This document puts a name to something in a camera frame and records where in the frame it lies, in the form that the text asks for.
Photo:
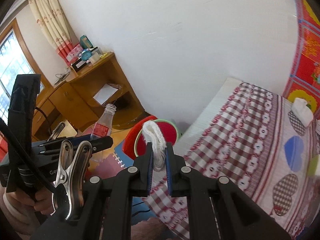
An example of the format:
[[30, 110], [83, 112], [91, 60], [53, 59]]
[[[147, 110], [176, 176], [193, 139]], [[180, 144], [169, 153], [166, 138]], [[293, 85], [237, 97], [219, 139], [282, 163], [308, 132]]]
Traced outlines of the left hand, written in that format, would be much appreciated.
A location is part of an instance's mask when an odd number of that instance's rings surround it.
[[4, 194], [10, 204], [21, 204], [32, 207], [35, 211], [43, 215], [50, 215], [54, 212], [52, 193], [45, 187], [35, 193], [33, 198], [20, 189], [17, 189], [15, 192], [7, 192], [7, 190], [5, 190]]

